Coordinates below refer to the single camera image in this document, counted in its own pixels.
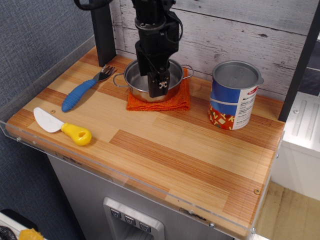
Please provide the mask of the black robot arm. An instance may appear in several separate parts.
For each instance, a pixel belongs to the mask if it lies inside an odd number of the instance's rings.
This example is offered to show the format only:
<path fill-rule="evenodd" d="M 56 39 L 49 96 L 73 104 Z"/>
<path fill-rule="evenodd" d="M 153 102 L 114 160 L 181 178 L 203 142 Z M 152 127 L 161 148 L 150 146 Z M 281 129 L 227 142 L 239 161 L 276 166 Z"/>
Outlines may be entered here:
<path fill-rule="evenodd" d="M 183 24 L 170 11 L 174 0 L 134 0 L 134 20 L 139 41 L 135 44 L 141 76 L 147 77 L 151 98 L 165 96 L 169 90 L 169 58 L 179 50 Z"/>

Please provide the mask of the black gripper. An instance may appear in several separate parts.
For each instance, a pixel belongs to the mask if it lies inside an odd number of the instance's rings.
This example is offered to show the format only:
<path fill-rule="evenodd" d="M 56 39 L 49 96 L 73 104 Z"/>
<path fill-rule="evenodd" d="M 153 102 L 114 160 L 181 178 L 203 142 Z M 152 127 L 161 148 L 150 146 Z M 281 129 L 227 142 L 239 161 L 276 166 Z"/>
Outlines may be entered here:
<path fill-rule="evenodd" d="M 137 18 L 134 23 L 139 34 L 135 50 L 140 75 L 147 75 L 151 98 L 165 96 L 170 85 L 170 73 L 166 70 L 169 58 L 179 50 L 181 20 L 173 11 L 166 11 L 157 23 Z"/>

